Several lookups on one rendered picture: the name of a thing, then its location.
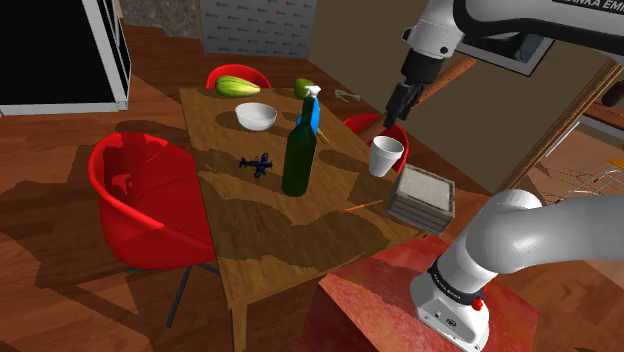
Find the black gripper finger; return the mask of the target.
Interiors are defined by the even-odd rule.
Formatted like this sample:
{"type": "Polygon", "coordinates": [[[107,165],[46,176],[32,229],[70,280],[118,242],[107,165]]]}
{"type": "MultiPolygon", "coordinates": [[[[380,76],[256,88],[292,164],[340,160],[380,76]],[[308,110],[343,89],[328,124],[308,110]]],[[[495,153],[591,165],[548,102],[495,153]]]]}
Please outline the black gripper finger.
{"type": "Polygon", "coordinates": [[[398,109],[397,118],[405,120],[411,109],[419,102],[425,85],[423,83],[410,85],[398,109]]]}
{"type": "Polygon", "coordinates": [[[398,83],[386,105],[385,126],[393,126],[397,119],[404,120],[410,101],[410,86],[398,83]]]}

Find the red shell chair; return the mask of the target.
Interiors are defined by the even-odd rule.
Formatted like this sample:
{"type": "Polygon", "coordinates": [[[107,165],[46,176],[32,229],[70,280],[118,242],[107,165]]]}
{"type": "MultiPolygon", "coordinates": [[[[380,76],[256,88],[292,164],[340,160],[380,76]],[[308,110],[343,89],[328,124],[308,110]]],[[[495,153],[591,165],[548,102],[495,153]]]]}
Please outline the red shell chair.
{"type": "Polygon", "coordinates": [[[94,147],[88,179],[98,195],[108,247],[129,272],[182,268],[171,326],[194,266],[216,259],[193,156],[139,132],[116,132],[94,147]]]}
{"type": "MultiPolygon", "coordinates": [[[[380,118],[379,114],[358,114],[353,115],[344,121],[344,124],[355,134],[359,134],[364,128],[375,122],[380,118]]],[[[399,141],[403,147],[404,152],[400,159],[398,159],[392,166],[392,169],[397,173],[400,173],[404,164],[406,163],[407,155],[409,152],[409,140],[406,132],[398,125],[395,124],[390,129],[385,129],[379,133],[379,136],[387,136],[399,141]]]]}
{"type": "Polygon", "coordinates": [[[234,76],[254,83],[260,88],[271,88],[268,79],[257,69],[242,64],[226,64],[213,69],[206,81],[206,89],[213,89],[221,76],[234,76]]]}

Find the white foam cup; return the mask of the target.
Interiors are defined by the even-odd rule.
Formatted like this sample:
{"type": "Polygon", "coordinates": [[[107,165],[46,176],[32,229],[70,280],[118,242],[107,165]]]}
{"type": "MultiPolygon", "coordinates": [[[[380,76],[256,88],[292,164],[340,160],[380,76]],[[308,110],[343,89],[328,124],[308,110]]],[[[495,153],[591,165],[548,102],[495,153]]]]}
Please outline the white foam cup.
{"type": "Polygon", "coordinates": [[[369,172],[376,177],[383,177],[402,157],[404,146],[388,136],[376,136],[372,139],[369,172]]]}

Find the blue spray bottle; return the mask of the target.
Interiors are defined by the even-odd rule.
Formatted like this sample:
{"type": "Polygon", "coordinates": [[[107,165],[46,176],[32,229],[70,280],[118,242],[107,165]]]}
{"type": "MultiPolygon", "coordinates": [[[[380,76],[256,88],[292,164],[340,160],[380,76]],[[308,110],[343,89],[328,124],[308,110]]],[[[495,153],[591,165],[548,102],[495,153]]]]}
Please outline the blue spray bottle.
{"type": "Polygon", "coordinates": [[[308,116],[313,132],[317,133],[320,119],[318,93],[321,91],[321,88],[317,85],[306,85],[304,90],[302,112],[297,117],[296,125],[300,124],[304,116],[308,116]]]}

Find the grey wooden crate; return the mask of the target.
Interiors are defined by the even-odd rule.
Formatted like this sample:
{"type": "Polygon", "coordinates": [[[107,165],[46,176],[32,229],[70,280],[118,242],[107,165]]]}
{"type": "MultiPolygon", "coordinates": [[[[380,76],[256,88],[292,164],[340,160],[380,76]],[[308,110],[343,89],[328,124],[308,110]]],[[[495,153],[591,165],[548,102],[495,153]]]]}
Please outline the grey wooden crate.
{"type": "Polygon", "coordinates": [[[408,224],[441,235],[455,218],[455,183],[405,164],[395,181],[386,211],[408,224]]]}

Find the orange pencil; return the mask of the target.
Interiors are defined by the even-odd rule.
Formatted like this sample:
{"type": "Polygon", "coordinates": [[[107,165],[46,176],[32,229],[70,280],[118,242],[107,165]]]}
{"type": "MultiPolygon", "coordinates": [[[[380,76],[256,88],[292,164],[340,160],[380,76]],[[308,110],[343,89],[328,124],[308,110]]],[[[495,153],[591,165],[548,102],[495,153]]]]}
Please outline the orange pencil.
{"type": "Polygon", "coordinates": [[[371,201],[371,202],[367,202],[367,203],[364,203],[364,204],[360,204],[360,205],[352,206],[352,207],[349,207],[349,208],[345,208],[345,209],[342,209],[341,211],[343,211],[343,212],[350,212],[350,211],[366,208],[366,207],[369,207],[369,206],[381,204],[383,202],[384,202],[384,200],[371,201]]]}

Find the dark green glass bottle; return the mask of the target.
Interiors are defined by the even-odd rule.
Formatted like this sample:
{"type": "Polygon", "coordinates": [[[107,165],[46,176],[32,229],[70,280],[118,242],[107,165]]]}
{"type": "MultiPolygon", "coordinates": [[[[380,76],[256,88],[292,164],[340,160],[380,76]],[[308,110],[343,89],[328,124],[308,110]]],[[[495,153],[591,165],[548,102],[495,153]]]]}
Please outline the dark green glass bottle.
{"type": "Polygon", "coordinates": [[[291,197],[306,193],[316,151],[316,135],[311,126],[314,98],[303,101],[299,124],[289,133],[282,175],[282,190],[291,197]]]}

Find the white bowl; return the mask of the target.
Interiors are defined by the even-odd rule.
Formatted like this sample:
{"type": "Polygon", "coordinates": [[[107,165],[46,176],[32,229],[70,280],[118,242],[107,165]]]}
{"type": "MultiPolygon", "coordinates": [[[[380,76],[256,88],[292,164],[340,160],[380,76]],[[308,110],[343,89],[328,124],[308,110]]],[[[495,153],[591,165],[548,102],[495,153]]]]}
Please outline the white bowl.
{"type": "Polygon", "coordinates": [[[242,127],[251,131],[265,131],[273,126],[277,111],[266,104],[247,102],[235,108],[235,114],[242,127]]]}

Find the wooden stair railing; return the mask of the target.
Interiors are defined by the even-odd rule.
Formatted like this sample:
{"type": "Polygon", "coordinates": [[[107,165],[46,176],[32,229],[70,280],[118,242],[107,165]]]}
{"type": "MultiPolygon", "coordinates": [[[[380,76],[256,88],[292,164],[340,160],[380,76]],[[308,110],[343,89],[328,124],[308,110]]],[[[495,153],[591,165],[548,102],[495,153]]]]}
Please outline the wooden stair railing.
{"type": "Polygon", "coordinates": [[[497,187],[494,194],[515,188],[528,171],[545,156],[556,141],[622,72],[624,72],[624,67],[621,64],[616,63],[613,59],[608,59],[509,176],[497,187]]]}

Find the dark blue toy airplane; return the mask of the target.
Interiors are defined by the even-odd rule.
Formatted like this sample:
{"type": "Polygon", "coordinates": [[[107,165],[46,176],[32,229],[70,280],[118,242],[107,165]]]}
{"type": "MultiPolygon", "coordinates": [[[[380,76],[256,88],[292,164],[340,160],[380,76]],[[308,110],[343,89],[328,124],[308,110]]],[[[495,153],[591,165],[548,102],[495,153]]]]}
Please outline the dark blue toy airplane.
{"type": "Polygon", "coordinates": [[[239,167],[253,167],[254,177],[256,179],[260,178],[262,175],[266,174],[266,169],[271,168],[273,163],[269,161],[269,153],[263,153],[260,158],[256,158],[253,160],[246,160],[244,157],[241,158],[239,162],[239,167]]]}

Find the green oblong melon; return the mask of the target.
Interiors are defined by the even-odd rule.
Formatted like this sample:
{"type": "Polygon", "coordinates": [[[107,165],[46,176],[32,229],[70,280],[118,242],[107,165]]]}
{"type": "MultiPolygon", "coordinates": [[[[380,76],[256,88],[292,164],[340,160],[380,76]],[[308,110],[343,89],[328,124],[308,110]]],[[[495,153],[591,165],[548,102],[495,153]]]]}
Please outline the green oblong melon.
{"type": "Polygon", "coordinates": [[[248,97],[261,91],[261,88],[245,79],[235,76],[221,76],[214,84],[214,89],[223,96],[248,97]]]}

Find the wooden dining table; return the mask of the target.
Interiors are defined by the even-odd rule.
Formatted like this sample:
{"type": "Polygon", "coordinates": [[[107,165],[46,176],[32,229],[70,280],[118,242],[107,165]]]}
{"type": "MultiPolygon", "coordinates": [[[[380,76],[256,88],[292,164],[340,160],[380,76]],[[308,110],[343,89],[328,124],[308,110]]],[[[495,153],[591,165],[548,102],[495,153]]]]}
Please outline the wooden dining table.
{"type": "Polygon", "coordinates": [[[249,306],[270,305],[277,315],[270,331],[295,326],[278,298],[421,235],[385,212],[396,172],[372,176],[369,147],[327,107],[321,109],[320,128],[329,140],[317,147],[307,192],[289,197],[281,188],[284,154],[302,105],[291,90],[264,89],[253,96],[277,111],[264,132],[248,131],[237,121],[240,98],[203,88],[179,95],[231,313],[234,352],[251,352],[249,306]],[[266,152],[273,166],[260,178],[253,167],[239,167],[242,157],[253,160],[266,152]],[[384,202],[341,211],[376,200],[384,202]]]}

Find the red robot stand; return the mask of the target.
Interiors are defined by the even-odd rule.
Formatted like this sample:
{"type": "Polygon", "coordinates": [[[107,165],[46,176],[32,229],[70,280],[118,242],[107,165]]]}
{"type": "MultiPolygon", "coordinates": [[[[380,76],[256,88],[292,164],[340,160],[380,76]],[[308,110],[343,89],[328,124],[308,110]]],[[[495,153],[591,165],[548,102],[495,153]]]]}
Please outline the red robot stand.
{"type": "MultiPolygon", "coordinates": [[[[448,244],[421,237],[328,274],[295,352],[462,352],[417,319],[411,280],[448,244]]],[[[480,352],[530,352],[539,310],[498,281],[487,286],[490,336],[480,352]]]]}

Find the white shelf with black front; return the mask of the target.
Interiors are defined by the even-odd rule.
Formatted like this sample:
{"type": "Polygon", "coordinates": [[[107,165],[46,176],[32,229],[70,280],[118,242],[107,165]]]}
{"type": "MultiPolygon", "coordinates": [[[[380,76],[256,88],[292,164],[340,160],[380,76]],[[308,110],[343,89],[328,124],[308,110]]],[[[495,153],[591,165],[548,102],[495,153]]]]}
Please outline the white shelf with black front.
{"type": "Polygon", "coordinates": [[[119,14],[116,0],[0,0],[0,114],[127,110],[119,14]]]}

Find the white framed wall picture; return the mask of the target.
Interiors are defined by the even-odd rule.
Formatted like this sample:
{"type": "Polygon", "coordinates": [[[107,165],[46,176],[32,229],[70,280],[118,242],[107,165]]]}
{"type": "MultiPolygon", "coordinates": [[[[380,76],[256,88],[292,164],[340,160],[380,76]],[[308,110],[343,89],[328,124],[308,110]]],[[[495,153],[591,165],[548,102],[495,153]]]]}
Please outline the white framed wall picture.
{"type": "Polygon", "coordinates": [[[518,33],[504,39],[465,36],[456,52],[530,77],[554,40],[518,33]]]}

